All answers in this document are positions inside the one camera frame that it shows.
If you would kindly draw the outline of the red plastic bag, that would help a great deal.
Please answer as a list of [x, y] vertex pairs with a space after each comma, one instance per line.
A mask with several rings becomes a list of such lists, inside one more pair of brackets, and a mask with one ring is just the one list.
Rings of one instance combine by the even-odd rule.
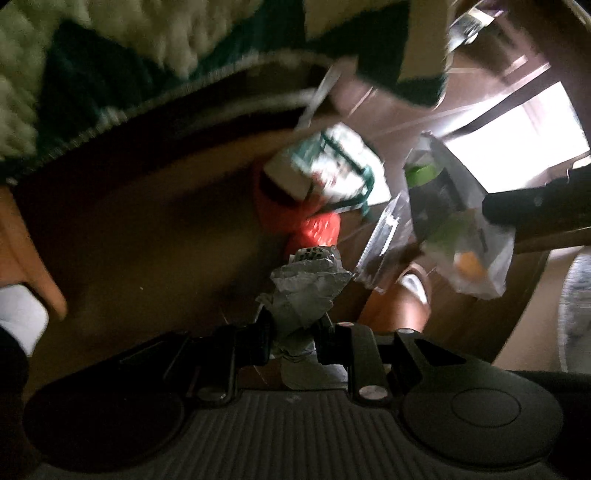
[[280, 237], [286, 255], [308, 247], [331, 247], [338, 244], [341, 215], [324, 212], [324, 201], [312, 194], [304, 201], [295, 200], [263, 171], [256, 174], [253, 193], [259, 223], [266, 234]]

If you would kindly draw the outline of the clear plastic tray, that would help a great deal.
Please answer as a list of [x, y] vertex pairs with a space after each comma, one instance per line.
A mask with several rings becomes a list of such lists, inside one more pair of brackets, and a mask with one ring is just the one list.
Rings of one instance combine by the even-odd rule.
[[389, 289], [394, 277], [420, 256], [410, 196], [404, 190], [394, 197], [382, 212], [356, 263], [353, 279], [368, 290], [383, 293]]

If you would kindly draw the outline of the green white zigzag quilt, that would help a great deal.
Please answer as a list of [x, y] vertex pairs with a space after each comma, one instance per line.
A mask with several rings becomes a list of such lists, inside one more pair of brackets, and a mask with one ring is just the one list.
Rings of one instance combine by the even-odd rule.
[[5, 1], [1, 167], [33, 168], [274, 60], [351, 59], [371, 84], [435, 106], [454, 13], [451, 1]]

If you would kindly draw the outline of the clear snack bag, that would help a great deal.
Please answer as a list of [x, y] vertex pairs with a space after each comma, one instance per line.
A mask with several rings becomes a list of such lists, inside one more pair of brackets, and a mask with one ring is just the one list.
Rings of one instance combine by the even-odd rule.
[[421, 251], [460, 293], [491, 300], [506, 291], [515, 229], [483, 214], [487, 191], [437, 137], [420, 135], [404, 165]]

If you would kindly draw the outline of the patterned wrapper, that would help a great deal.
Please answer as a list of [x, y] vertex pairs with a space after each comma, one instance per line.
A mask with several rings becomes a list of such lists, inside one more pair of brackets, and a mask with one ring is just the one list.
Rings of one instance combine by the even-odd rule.
[[297, 250], [270, 274], [273, 292], [259, 294], [256, 301], [260, 312], [270, 313], [271, 355], [280, 361], [281, 381], [287, 388], [346, 388], [346, 368], [318, 360], [315, 335], [332, 325], [328, 313], [351, 279], [335, 246]]

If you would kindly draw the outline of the christmas tote bag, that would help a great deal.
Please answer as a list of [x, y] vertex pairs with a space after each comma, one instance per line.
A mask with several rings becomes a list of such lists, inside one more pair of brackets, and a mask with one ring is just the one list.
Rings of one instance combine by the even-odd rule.
[[383, 160], [344, 123], [274, 154], [259, 174], [259, 188], [280, 206], [317, 206], [321, 212], [366, 214], [392, 199]]

